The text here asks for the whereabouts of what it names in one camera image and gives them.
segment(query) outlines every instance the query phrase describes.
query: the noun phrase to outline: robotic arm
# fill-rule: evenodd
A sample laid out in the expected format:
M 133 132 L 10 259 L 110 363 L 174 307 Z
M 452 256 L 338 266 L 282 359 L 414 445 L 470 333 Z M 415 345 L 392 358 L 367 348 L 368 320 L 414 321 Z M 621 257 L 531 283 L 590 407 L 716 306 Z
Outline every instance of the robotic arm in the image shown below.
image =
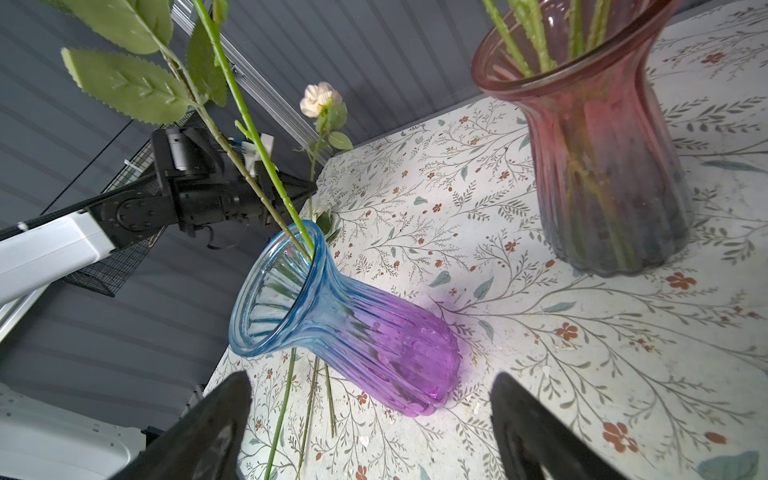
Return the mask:
M 168 128 L 152 134 L 151 170 L 131 184 L 78 204 L 0 230 L 0 306 L 83 266 L 141 242 L 177 223 L 194 236 L 211 223 L 272 219 L 242 178 L 224 180 L 221 154 L 204 130 Z M 256 181 L 290 223 L 286 208 L 258 162 Z M 317 190 L 280 172 L 294 205 Z

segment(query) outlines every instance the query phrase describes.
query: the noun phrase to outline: glass vase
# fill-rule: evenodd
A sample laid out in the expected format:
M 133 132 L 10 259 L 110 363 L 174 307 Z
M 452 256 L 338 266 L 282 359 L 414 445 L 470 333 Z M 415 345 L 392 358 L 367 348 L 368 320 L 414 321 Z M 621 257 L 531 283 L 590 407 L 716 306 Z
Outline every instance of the glass vase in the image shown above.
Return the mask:
M 693 209 L 667 125 L 645 74 L 678 0 L 610 2 L 607 41 L 568 59 L 569 1 L 541 3 L 554 70 L 524 78 L 491 31 L 472 78 L 528 122 L 541 223 L 554 253 L 601 276 L 662 264 L 687 242 Z M 584 36 L 594 0 L 580 2 Z M 538 58 L 513 15 L 509 31 L 533 71 Z
M 448 325 L 420 306 L 342 275 L 320 228 L 304 225 L 315 244 L 313 260 L 302 257 L 285 233 L 267 245 L 232 312 L 232 351 L 258 356 L 302 346 L 406 416 L 443 406 L 461 359 Z M 297 232 L 295 225 L 291 231 Z

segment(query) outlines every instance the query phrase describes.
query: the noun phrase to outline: black wire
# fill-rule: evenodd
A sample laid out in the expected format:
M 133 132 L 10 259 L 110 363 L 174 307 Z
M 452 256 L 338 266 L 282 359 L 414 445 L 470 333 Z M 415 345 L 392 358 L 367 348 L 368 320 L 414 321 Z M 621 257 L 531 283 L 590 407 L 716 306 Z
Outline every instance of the black wire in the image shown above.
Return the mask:
M 110 140 L 108 144 L 104 145 L 104 148 L 102 148 L 102 149 L 101 149 L 101 151 L 100 151 L 99 153 L 97 153 L 95 157 L 93 157 L 93 160 L 91 160 L 90 162 L 88 162 L 88 165 L 86 165 L 85 167 L 83 167 L 83 169 L 82 169 L 82 170 L 80 170 L 80 173 L 79 173 L 79 174 L 77 174 L 77 176 L 75 176 L 75 178 L 73 178 L 71 182 L 69 182 L 69 185 L 67 185 L 66 187 L 64 187 L 64 190 L 62 190 L 62 191 L 61 191 L 61 192 L 60 192 L 58 195 L 56 195 L 56 198 L 54 198 L 53 200 L 51 200 L 51 203 L 49 203 L 49 204 L 48 204 L 48 206 L 47 206 L 47 207 L 46 207 L 46 208 L 45 208 L 45 209 L 44 209 L 42 212 L 40 212 L 40 214 L 41 214 L 41 215 L 45 214 L 45 212 L 47 212 L 49 208 L 53 207 L 53 204 L 55 204 L 55 203 L 56 203 L 56 200 L 58 200 L 59 198 L 61 198 L 61 195 L 64 195 L 64 193 L 65 193 L 67 190 L 69 190 L 69 187 L 71 187 L 71 186 L 72 186 L 72 184 L 74 184 L 76 181 L 78 181 L 78 178 L 80 178 L 80 176 L 81 176 L 82 174 L 84 174 L 84 173 L 85 173 L 85 171 L 86 171 L 86 170 L 87 170 L 87 169 L 88 169 L 88 168 L 89 168 L 91 165 L 93 165 L 93 163 L 96 161 L 96 159 L 97 159 L 97 158 L 99 158 L 99 157 L 101 156 L 101 154 L 103 154 L 103 153 L 104 153 L 104 151 L 105 151 L 105 150 L 107 150 L 107 149 L 109 148 L 109 146 L 110 146 L 110 145 L 112 145 L 112 142 L 114 142 L 115 140 L 117 140 L 117 139 L 118 139 L 118 137 L 120 137 L 120 134 L 122 134 L 122 133 L 125 131 L 125 129 L 126 129 L 126 128 L 128 128 L 128 125 L 130 125 L 131 123 L 133 123 L 133 121 L 134 121 L 134 119 L 133 119 L 133 118 L 132 118 L 132 119 L 130 119 L 130 120 L 129 120 L 129 122 L 128 122 L 128 123 L 126 123 L 126 124 L 125 124 L 125 126 L 124 126 L 124 127 L 122 127 L 122 129 L 120 129 L 120 131 L 118 132 L 118 134 L 116 134 L 114 137 L 112 137 L 112 140 Z

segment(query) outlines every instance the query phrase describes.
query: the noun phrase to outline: white flower on table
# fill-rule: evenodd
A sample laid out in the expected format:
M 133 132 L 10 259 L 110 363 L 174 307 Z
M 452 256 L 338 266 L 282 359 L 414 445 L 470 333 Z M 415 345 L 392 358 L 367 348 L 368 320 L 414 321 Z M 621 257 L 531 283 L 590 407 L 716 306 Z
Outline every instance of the white flower on table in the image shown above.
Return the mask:
M 341 102 L 341 94 L 327 81 L 321 81 L 318 85 L 306 86 L 304 98 L 301 99 L 299 106 L 301 113 L 310 118 L 317 118 L 323 110 Z

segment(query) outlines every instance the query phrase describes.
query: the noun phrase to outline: white floral surface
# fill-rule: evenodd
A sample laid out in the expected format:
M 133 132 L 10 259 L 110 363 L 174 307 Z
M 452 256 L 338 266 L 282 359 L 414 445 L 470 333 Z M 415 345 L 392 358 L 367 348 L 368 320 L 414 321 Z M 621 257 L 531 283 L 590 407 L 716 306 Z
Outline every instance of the white floral surface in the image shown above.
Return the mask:
M 648 71 L 698 213 L 687 249 L 642 276 L 554 259 L 512 104 L 486 98 L 332 159 L 316 202 L 343 221 L 339 268 L 445 318 L 461 383 L 409 419 L 332 371 L 338 432 L 319 382 L 301 478 L 504 478 L 488 403 L 501 370 L 630 478 L 768 478 L 766 44 L 768 5 L 750 0 L 662 34 Z M 263 477 L 287 357 L 227 351 L 208 386 L 249 373 L 248 478 Z M 273 478 L 296 476 L 313 358 L 300 350 Z M 722 456 L 742 476 L 697 471 Z

